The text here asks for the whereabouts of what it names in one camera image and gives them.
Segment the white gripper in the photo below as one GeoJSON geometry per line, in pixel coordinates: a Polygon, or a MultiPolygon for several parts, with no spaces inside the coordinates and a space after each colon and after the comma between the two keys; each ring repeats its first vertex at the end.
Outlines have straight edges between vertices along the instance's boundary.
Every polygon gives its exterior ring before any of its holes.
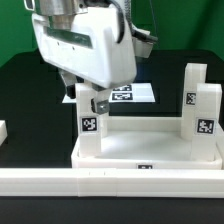
{"type": "MultiPolygon", "coordinates": [[[[69,98],[76,98],[75,84],[83,83],[83,79],[106,89],[135,79],[132,36],[126,30],[123,38],[118,38],[115,7],[90,7],[74,17],[69,31],[51,28],[49,19],[37,14],[32,16],[32,23],[44,61],[63,69],[59,74],[69,98]]],[[[92,111],[98,115],[108,113],[109,97],[109,90],[95,91],[92,111]]]]}

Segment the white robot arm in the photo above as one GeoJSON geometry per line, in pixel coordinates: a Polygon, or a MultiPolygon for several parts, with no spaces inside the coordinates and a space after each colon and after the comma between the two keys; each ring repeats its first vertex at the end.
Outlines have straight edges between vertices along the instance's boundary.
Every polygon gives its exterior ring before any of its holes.
{"type": "Polygon", "coordinates": [[[136,76],[132,34],[116,0],[23,0],[44,61],[65,83],[80,77],[92,84],[92,111],[109,111],[113,89],[136,76]]]}

